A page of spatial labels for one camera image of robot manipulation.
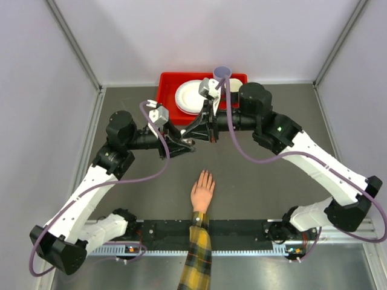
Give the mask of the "glitter nail polish bottle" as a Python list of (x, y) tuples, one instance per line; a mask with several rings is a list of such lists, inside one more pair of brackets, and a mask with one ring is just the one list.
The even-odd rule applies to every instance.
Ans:
[(188, 146), (194, 146), (194, 145), (195, 145), (194, 140), (193, 140), (193, 139), (190, 139), (190, 138), (182, 139), (182, 142), (184, 142), (184, 143), (187, 144)]

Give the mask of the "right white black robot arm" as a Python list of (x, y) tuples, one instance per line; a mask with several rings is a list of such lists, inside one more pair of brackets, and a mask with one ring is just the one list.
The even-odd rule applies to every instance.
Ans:
[(217, 112), (215, 103), (220, 97), (220, 84), (213, 79), (201, 82), (199, 93), (205, 101), (197, 118), (183, 131), (183, 138), (216, 142), (222, 131), (230, 132), (231, 137), (235, 131), (251, 131), (253, 140), (274, 154), (255, 163), (287, 160), (331, 195), (324, 201), (289, 209), (280, 222), (269, 226), (268, 238), (285, 242), (329, 225), (354, 237), (369, 209), (376, 204), (374, 198), (382, 181), (376, 176), (366, 178), (353, 172), (319, 147), (290, 117), (275, 112), (272, 94), (261, 84), (248, 82), (239, 88), (237, 109), (231, 105), (230, 85), (224, 87), (226, 111)]

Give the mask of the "dark green mug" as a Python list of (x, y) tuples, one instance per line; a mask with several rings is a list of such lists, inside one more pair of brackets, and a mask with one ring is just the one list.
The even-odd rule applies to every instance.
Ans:
[(229, 86), (230, 92), (238, 92), (242, 85), (243, 82), (239, 79), (230, 78), (228, 81), (225, 81), (224, 88), (226, 89)]

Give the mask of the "white plate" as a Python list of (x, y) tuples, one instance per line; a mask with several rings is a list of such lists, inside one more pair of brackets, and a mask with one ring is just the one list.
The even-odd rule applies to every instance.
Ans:
[(176, 103), (177, 108), (187, 115), (198, 115), (202, 109), (201, 106), (195, 104)]
[(175, 92), (175, 104), (185, 103), (203, 107), (205, 98), (198, 93), (200, 80), (184, 82)]

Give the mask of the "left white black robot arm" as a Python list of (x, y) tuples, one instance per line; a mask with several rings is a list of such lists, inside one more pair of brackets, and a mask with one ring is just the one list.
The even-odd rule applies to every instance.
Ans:
[(129, 112), (117, 111), (110, 116), (106, 143), (93, 159), (83, 181), (55, 217), (43, 227), (37, 225), (30, 231), (32, 276), (39, 275), (33, 269), (35, 256), (52, 268), (72, 275), (104, 243), (120, 236), (132, 239), (136, 235), (137, 225), (127, 210), (118, 209), (93, 225), (86, 222), (108, 191), (124, 182), (122, 177), (134, 162), (133, 150), (157, 149), (166, 160), (195, 150), (194, 141), (182, 137), (164, 107), (151, 110), (145, 117), (148, 125), (138, 130)]

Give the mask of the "upper white plate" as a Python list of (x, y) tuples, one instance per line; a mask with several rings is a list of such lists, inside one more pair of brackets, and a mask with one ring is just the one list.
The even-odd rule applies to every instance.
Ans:
[(185, 103), (203, 107), (205, 98), (198, 93), (200, 80), (184, 82), (175, 92), (175, 104)]

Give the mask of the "yellow plaid sleeve forearm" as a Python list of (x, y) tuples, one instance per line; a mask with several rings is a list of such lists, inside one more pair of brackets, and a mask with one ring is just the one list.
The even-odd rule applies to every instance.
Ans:
[(189, 249), (177, 289), (210, 289), (212, 245), (209, 218), (193, 212), (189, 228)]

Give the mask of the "mannequin hand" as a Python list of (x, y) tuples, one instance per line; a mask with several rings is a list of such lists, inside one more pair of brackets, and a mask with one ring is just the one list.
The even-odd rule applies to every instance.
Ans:
[(203, 170), (190, 193), (193, 212), (204, 214), (207, 212), (213, 198), (214, 189), (215, 180), (213, 175), (208, 170)]

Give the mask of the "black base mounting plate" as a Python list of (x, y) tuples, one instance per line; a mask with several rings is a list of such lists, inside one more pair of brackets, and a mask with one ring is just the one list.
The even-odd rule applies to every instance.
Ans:
[(296, 242), (303, 246), (317, 238), (317, 229), (303, 233), (283, 222), (237, 219), (195, 222), (188, 220), (145, 220), (131, 222), (115, 242), (140, 242), (148, 251), (188, 250), (193, 243), (221, 250), (269, 250), (274, 243)]

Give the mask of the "lavender plastic cup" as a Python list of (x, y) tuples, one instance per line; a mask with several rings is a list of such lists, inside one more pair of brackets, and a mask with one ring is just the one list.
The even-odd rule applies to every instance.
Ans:
[(220, 81), (224, 77), (230, 78), (232, 70), (227, 66), (218, 66), (213, 69), (212, 75), (215, 80)]

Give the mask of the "red plastic tray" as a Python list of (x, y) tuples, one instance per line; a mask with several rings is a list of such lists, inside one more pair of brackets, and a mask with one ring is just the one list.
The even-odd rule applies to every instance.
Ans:
[(175, 93), (180, 85), (190, 80), (202, 80), (212, 77), (212, 72), (163, 72), (160, 75), (156, 101), (168, 111), (172, 123), (177, 126), (186, 126), (195, 119), (195, 115), (181, 111), (175, 102)]

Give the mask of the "lower white plate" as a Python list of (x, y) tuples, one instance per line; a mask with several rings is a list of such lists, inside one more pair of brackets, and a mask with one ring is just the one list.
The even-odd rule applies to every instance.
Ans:
[(176, 103), (177, 108), (187, 115), (198, 115), (202, 109), (201, 106), (195, 104)]

